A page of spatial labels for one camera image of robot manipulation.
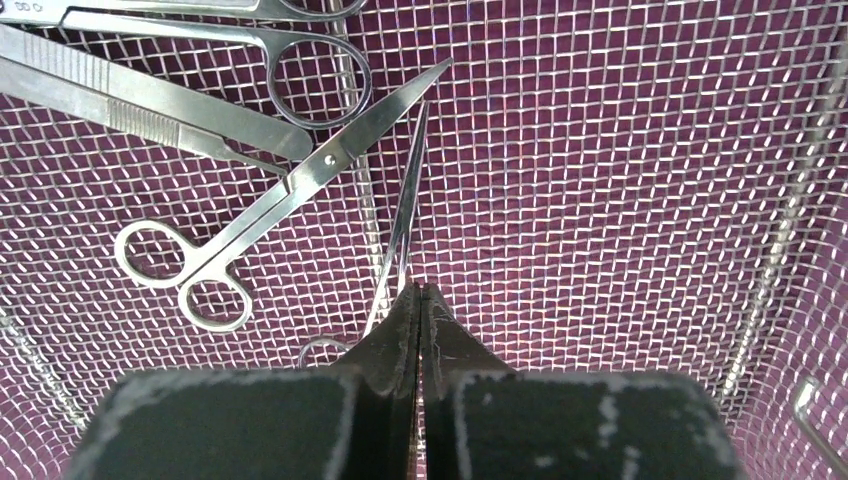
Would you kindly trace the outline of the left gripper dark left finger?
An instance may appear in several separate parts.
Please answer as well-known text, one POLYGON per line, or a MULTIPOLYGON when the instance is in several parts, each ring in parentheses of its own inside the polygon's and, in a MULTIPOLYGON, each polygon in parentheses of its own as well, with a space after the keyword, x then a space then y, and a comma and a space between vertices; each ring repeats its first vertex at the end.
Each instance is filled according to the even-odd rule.
POLYGON ((335 363, 126 375, 70 479, 412 479, 421 289, 335 363))

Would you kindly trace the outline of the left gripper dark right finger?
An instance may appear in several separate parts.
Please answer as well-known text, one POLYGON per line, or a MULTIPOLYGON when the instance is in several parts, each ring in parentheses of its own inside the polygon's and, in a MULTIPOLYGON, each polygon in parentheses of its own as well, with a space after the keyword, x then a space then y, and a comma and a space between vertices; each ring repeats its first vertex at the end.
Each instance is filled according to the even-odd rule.
POLYGON ((742 479, 706 391, 662 371, 521 372, 421 290, 432 479, 742 479))

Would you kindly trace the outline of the steel surgical forceps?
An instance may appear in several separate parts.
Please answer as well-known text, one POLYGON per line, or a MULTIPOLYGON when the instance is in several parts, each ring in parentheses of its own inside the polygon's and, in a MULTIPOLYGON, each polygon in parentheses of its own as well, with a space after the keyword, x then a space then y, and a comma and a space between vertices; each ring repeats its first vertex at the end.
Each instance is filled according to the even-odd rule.
POLYGON ((389 300, 388 280, 391 270, 397 267, 397 293, 405 289, 407 283, 406 270, 411 246, 411 236, 414 224, 415 212, 418 203, 421 171, 424 162, 424 153, 427 138, 427 116, 430 104, 425 101, 419 111, 415 122, 415 130, 412 136, 406 168, 404 170, 403 182, 399 194, 396 212, 393 217, 390 237, 387 247, 384 249, 380 268, 375 282, 375 293, 369 307, 368 318, 361 340, 371 340, 374 331, 382 322, 378 321, 380 305, 389 300))

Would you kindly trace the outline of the steel surgical scissors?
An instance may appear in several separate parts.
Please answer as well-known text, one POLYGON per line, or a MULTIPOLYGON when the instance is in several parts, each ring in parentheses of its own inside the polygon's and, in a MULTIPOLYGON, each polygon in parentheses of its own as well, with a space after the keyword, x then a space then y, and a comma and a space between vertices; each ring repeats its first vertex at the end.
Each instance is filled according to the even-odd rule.
POLYGON ((315 196, 354 160, 365 155, 452 64, 451 58, 445 59, 376 102, 302 160, 285 178, 273 185, 206 244, 196 246, 177 230, 160 221, 140 220, 125 226, 117 234, 114 242, 116 261, 138 284, 151 288, 177 286, 178 307, 196 327, 211 332, 239 329, 252 315, 253 300, 248 291, 227 273, 227 266, 315 196), (184 265, 177 275, 154 278, 132 266, 126 254, 126 245, 133 234, 142 230, 160 231, 180 246, 184 265), (237 293, 244 305, 239 317, 221 323, 197 314, 190 305, 190 292, 194 285, 203 282, 219 282, 237 293))

